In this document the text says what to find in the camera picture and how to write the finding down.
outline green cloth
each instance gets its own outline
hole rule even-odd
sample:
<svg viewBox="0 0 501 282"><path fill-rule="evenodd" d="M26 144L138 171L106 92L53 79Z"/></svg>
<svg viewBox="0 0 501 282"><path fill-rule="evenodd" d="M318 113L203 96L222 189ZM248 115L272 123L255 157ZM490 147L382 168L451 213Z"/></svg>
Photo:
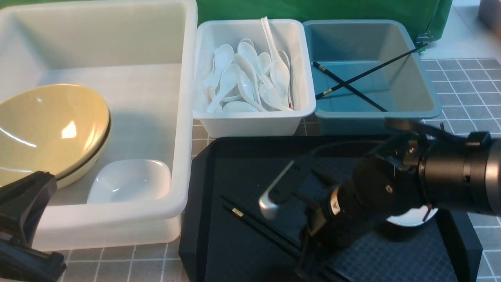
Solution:
<svg viewBox="0 0 501 282"><path fill-rule="evenodd" d="M38 4L38 3L49 3L49 2L64 2L67 0L0 0L0 9L25 4Z"/></svg>
<svg viewBox="0 0 501 282"><path fill-rule="evenodd" d="M63 0L0 0L8 6ZM197 0L198 23L213 20L389 19L403 24L413 40L418 34L442 36L452 0Z"/></svg>

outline plastic bin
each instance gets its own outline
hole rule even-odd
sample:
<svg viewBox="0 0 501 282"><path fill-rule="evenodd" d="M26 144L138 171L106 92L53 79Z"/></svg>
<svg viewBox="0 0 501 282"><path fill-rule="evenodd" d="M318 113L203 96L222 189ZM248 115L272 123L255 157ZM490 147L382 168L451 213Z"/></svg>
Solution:
<svg viewBox="0 0 501 282"><path fill-rule="evenodd" d="M195 58L193 118L200 120L211 137L293 135L301 118L315 110L315 92L303 25L294 20L269 20L278 50L291 61L291 96L294 111L207 113L209 98L202 82L212 69L214 50L230 44L236 51L239 41L249 38L258 54L269 52L260 20L212 21L198 27Z"/></svg>
<svg viewBox="0 0 501 282"><path fill-rule="evenodd" d="M195 0L65 2L0 11L0 102L37 86L79 84L103 96L113 122L95 166L51 199L34 248L150 244L179 236L191 164L196 28ZM86 204L98 172L124 159L166 163L172 170L167 195Z"/></svg>
<svg viewBox="0 0 501 282"><path fill-rule="evenodd" d="M345 81L414 48L404 26L395 21L325 20L303 24L310 60ZM316 93L338 84L311 68ZM438 96L417 53L351 85L387 112L341 88L317 100L315 114L322 135L385 134L385 117L421 120L441 112Z"/></svg>

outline black chopsticks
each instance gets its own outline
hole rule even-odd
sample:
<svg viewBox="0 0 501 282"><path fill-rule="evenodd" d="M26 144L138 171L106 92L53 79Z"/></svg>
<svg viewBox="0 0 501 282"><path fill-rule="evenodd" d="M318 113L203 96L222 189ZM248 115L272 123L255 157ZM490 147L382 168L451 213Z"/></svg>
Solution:
<svg viewBox="0 0 501 282"><path fill-rule="evenodd" d="M282 249L289 255L296 258L301 257L301 251L298 249L298 246L288 236L282 234L278 230L265 224L262 220L252 215L252 213L246 211L241 207L238 207L236 203L230 200L228 197L224 195L221 195L221 197L229 203L229 204L223 203L223 207L227 211L233 213L236 217L242 220L250 228L261 233L271 241L278 243L277 246L280 247L280 249ZM353 282L351 277L347 276L346 274L337 269L334 270L330 267L327 267L326 270L328 270L331 274L335 275L338 279L342 281Z"/></svg>
<svg viewBox="0 0 501 282"><path fill-rule="evenodd" d="M319 64L317 62L313 62L313 66L316 67L321 72L327 74L330 78L334 79L340 85L343 84L343 86L346 87L348 90L350 90L351 92L353 92L355 95L359 96L360 98L364 99L369 104L371 104L374 107L378 108L378 110L380 110L380 111L387 111L383 107L381 107L380 105L376 104L376 102L374 102L373 100L369 99L367 96L365 96L364 94L362 94L360 91L358 91L357 89L353 88L353 86L351 86L350 84L346 84L346 82L344 80L342 80L339 76L333 74L330 70L326 69L321 64Z"/></svg>
<svg viewBox="0 0 501 282"><path fill-rule="evenodd" d="M366 71L366 72L364 72L364 73L361 73L361 74L359 74L359 75L355 76L355 77L354 77L354 78L352 78L352 79L349 79L349 80L345 81L344 83L339 83L338 85L336 85L336 86L334 86L334 87L332 87L332 88L329 88L328 90L325 90L325 91L324 91L324 92L322 92L322 93L319 93L319 94L315 95L315 98L316 98L317 100L318 100L318 99L321 99L321 98L323 98L325 95L327 95L327 94L329 94L329 93L332 93L332 92L334 92L334 91L336 91L336 90L338 90L338 89L340 89L340 88L346 87L346 85L349 85L350 83L353 83L353 82L355 82L355 81L359 80L360 78L362 78L362 77L364 77L364 76L366 76L366 75L369 75L369 74L371 74L371 73L373 73L373 72L375 72L375 71L377 71L377 70L379 70L379 69L381 69L381 68L383 68L383 67L385 67L385 66L387 66L387 65L389 65L389 64L391 64L391 63L393 63L393 62L395 62L395 61L397 61L397 60L400 60L401 58L403 58L403 57L405 57L405 56L408 56L408 55L410 55L410 54L412 54L412 53L414 53L414 52L418 51L419 49L421 49L421 48L425 47L426 45L428 45L428 43L425 43L425 44L423 44L422 46L416 47L416 48L414 48L414 49L412 49L412 50L410 50L410 51L408 51L408 52L405 52L405 53L403 53L402 55L400 55L400 56L398 56L398 57L395 57L395 58L393 58L393 59L391 59L391 60L389 60L389 61L387 61L387 62L385 62L385 63L383 63L383 64L381 64L381 65L379 65L379 66L377 66L377 67L374 67L374 68L372 68L372 69L370 69L370 70L368 70L368 71Z"/></svg>

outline gray tile mat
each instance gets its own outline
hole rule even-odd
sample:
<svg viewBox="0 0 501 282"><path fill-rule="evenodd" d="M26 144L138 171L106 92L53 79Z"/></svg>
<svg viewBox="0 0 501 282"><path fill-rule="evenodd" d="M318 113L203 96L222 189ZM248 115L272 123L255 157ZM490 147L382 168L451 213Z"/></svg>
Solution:
<svg viewBox="0 0 501 282"><path fill-rule="evenodd" d="M442 114L425 120L457 135L471 131L501 134L501 65L495 59L424 61L440 101ZM469 214L484 248L478 282L501 282L501 220L494 216Z"/></svg>
<svg viewBox="0 0 501 282"><path fill-rule="evenodd" d="M443 113L426 124L459 135L489 130L501 136L501 65L494 59L426 60L424 65L443 103ZM295 135L318 135L317 118L302 120ZM211 138L193 121L192 156ZM478 282L501 282L501 221L470 214L485 249ZM169 244L60 251L68 261L61 282L189 282L177 254L179 240Z"/></svg>

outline blue plastic bin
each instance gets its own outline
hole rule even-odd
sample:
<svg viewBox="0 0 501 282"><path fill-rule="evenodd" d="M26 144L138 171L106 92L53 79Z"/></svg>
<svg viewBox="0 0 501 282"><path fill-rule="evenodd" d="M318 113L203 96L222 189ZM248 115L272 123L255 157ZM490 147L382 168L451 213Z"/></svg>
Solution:
<svg viewBox="0 0 501 282"><path fill-rule="evenodd" d="M414 49L403 25L390 20L325 20L303 23L310 61L348 80ZM338 83L312 67L316 93ZM322 135L386 134L385 117L433 118L442 105L417 53L351 84L387 112L381 112L346 88L317 100Z"/></svg>

